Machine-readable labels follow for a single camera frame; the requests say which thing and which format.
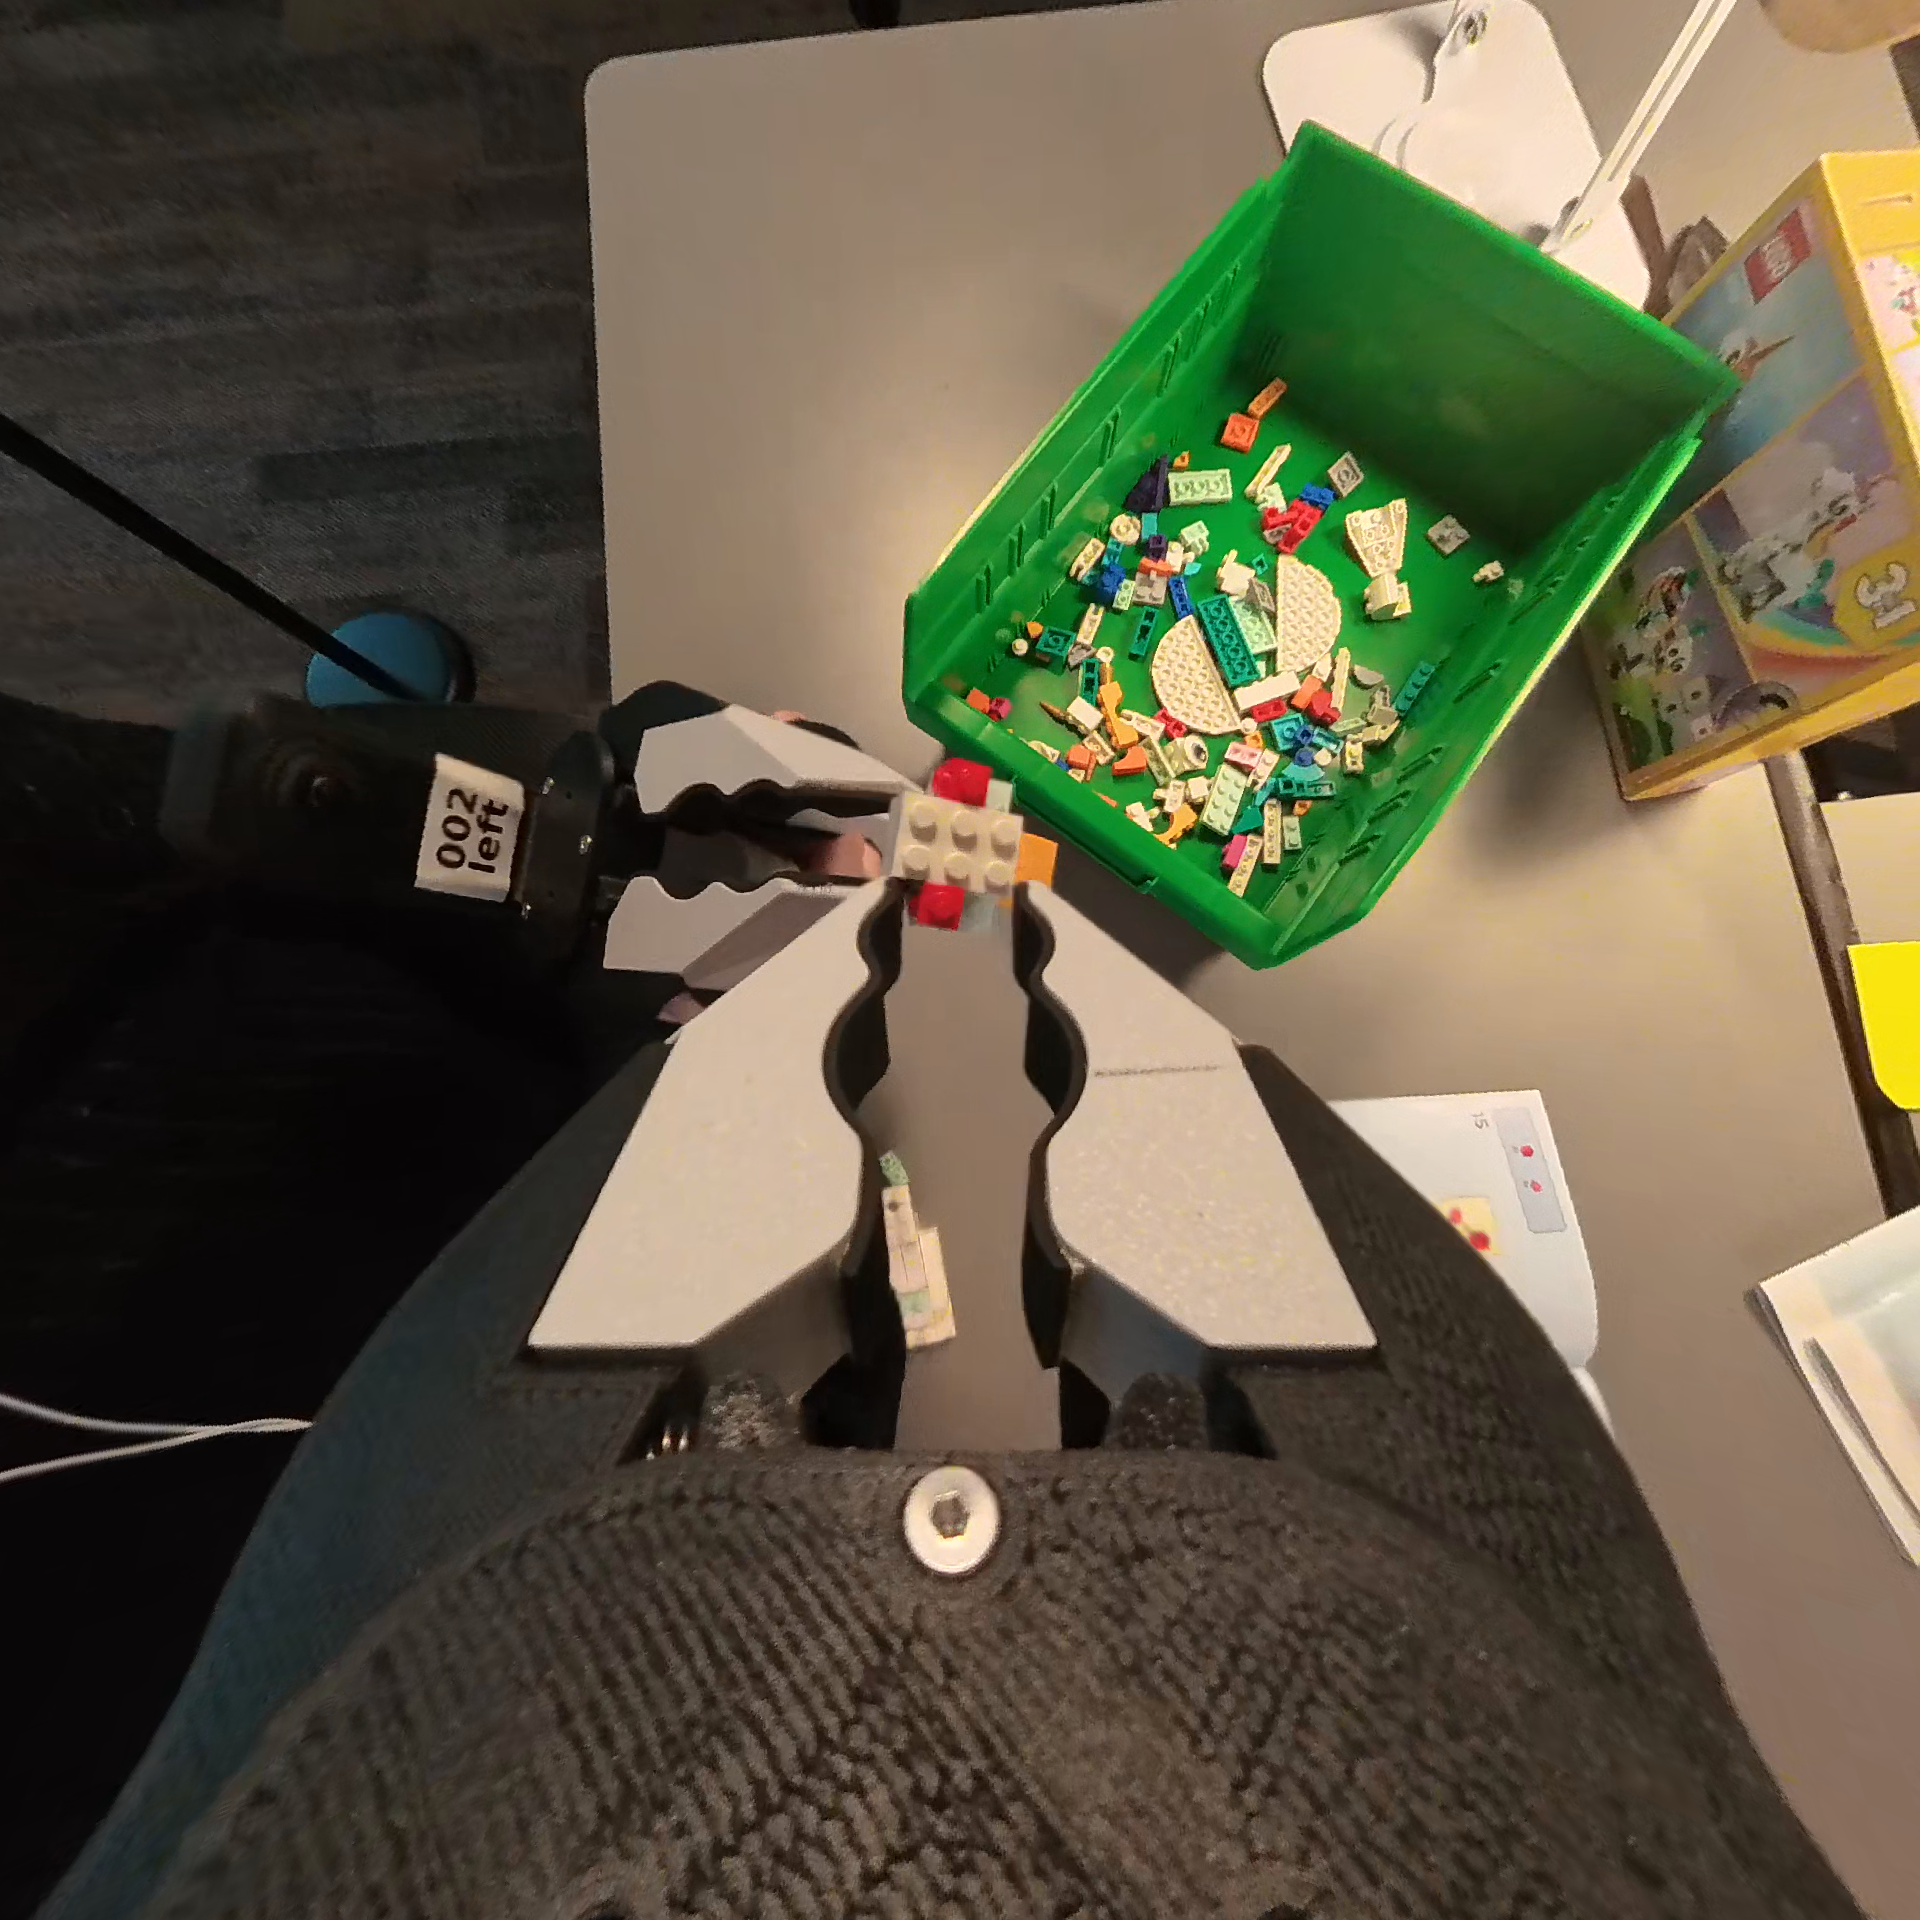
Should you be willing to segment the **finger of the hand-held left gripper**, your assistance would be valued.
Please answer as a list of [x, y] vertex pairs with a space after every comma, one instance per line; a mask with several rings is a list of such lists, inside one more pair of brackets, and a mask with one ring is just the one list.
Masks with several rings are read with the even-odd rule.
[[768, 825], [848, 825], [885, 816], [914, 784], [837, 736], [725, 704], [649, 727], [633, 757], [640, 811], [706, 805]]
[[775, 875], [754, 887], [709, 885], [674, 896], [658, 878], [626, 882], [603, 930], [599, 967], [619, 978], [665, 978], [686, 992], [745, 992], [818, 1001], [848, 978], [850, 935], [816, 935], [841, 910], [862, 917], [878, 880]]

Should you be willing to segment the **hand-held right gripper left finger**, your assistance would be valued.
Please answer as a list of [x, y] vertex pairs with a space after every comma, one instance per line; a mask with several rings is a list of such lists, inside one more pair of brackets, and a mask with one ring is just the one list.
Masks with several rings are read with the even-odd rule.
[[880, 983], [869, 880], [670, 1042], [530, 1326], [535, 1355], [837, 1365], [873, 1200], [830, 1040]]

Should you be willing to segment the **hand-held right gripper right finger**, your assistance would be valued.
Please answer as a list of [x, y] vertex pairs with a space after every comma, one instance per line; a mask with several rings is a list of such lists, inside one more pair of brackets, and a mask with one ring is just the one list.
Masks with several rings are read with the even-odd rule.
[[1376, 1330], [1232, 1031], [1079, 907], [1015, 903], [1024, 1321], [1047, 1369], [1365, 1355]]

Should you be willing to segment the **multicoloured lego assembly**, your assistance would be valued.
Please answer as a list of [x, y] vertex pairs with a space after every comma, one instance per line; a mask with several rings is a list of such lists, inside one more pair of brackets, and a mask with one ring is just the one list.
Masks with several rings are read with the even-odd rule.
[[885, 875], [903, 887], [907, 926], [997, 930], [1017, 889], [1051, 885], [1056, 843], [1013, 809], [1013, 784], [976, 759], [942, 759], [889, 807]]

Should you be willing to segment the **green plastic bin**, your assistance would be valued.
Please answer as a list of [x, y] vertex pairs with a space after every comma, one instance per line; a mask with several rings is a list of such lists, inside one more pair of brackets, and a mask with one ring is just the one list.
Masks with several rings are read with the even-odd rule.
[[[1431, 832], [1689, 464], [1733, 377], [1538, 249], [1310, 128], [1127, 327], [919, 587], [928, 578], [953, 585], [981, 546], [997, 546], [999, 533], [976, 526], [1006, 489], [1024, 489], [1019, 473], [1049, 434], [1074, 441], [1113, 405], [1145, 416], [1170, 386], [1259, 377], [1262, 368], [1305, 386], [1301, 409], [1312, 423], [1355, 430], [1431, 512], [1456, 519], [1481, 555], [1504, 565], [1506, 613], [1479, 635], [1534, 658], [1509, 681], [1515, 702], [1504, 727], [1486, 738]], [[923, 727], [905, 702], [917, 590], [903, 610], [903, 704]], [[1017, 793], [1015, 809], [1040, 823]], [[1253, 969], [1319, 946], [1259, 967], [1211, 944]]]

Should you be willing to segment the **small pale lego piece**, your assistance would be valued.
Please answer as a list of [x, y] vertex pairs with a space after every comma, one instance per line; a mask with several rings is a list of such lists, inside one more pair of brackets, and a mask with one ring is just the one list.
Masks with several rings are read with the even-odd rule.
[[905, 1163], [891, 1150], [880, 1154], [880, 1225], [905, 1349], [919, 1353], [955, 1339], [939, 1232], [917, 1214]]

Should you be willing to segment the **open lego instruction booklet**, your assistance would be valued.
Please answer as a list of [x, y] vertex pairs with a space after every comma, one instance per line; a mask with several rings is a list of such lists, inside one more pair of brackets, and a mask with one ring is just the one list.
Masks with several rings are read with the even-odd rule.
[[1344, 1097], [1333, 1111], [1495, 1269], [1609, 1426], [1593, 1264], [1541, 1093]]

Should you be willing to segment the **pile of loose lego pieces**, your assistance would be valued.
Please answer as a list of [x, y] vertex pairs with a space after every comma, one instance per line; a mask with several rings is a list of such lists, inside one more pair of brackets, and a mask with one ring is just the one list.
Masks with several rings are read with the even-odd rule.
[[1513, 706], [1499, 555], [1278, 368], [1054, 432], [903, 693], [1015, 805], [1271, 967], [1353, 923]]

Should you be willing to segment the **yellow lego set box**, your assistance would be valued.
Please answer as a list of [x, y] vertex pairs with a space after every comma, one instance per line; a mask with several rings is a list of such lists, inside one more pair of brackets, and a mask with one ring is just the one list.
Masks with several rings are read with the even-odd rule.
[[1915, 146], [1813, 160], [1669, 325], [1735, 393], [1589, 613], [1630, 802], [1915, 706]]

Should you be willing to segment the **blue round disc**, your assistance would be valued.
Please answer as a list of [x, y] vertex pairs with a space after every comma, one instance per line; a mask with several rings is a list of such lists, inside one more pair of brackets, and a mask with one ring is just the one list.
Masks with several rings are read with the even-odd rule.
[[[343, 622], [331, 642], [343, 654], [370, 661], [423, 704], [453, 706], [473, 697], [473, 658], [448, 624], [409, 608], [373, 608]], [[311, 656], [304, 697], [315, 709], [395, 704], [398, 695], [354, 677], [343, 663]]]

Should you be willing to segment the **thin black pole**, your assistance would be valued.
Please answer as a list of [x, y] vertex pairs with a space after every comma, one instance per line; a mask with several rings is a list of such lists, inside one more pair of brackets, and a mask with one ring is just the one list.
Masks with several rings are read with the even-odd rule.
[[155, 512], [142, 507], [123, 489], [66, 457], [59, 448], [37, 437], [27, 425], [14, 421], [11, 416], [2, 416], [2, 453], [16, 466], [34, 473], [46, 487], [75, 501], [94, 517], [149, 546], [162, 560], [169, 560], [178, 569], [187, 571], [226, 601], [263, 619], [279, 635], [304, 647], [309, 656], [338, 667], [352, 681], [359, 681], [363, 688], [370, 688], [386, 699], [414, 704], [425, 699], [421, 690], [398, 679], [386, 665], [354, 651], [347, 642], [325, 631], [315, 619], [288, 606], [272, 590], [210, 553], [203, 544], [181, 533]]

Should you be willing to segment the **closed instruction booklet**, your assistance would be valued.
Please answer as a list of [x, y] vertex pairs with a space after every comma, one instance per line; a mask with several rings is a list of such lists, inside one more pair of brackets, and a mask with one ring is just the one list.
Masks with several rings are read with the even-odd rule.
[[1906, 1563], [1918, 1563], [1918, 1211], [1751, 1289]]

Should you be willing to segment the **yellow sticky note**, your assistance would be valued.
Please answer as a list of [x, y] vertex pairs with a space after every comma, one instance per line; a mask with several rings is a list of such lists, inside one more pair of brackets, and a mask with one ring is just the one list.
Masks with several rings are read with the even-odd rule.
[[1851, 944], [1863, 1051], [1874, 1086], [1902, 1113], [1918, 1113], [1918, 942]]

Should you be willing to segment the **white lamp base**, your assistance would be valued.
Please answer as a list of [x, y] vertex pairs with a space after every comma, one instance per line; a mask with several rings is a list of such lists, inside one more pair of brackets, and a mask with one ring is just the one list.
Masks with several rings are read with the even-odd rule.
[[1694, 5], [1605, 151], [1545, 11], [1417, 5], [1278, 37], [1262, 87], [1285, 151], [1321, 128], [1643, 306], [1655, 270], [1625, 190], [1733, 16]]

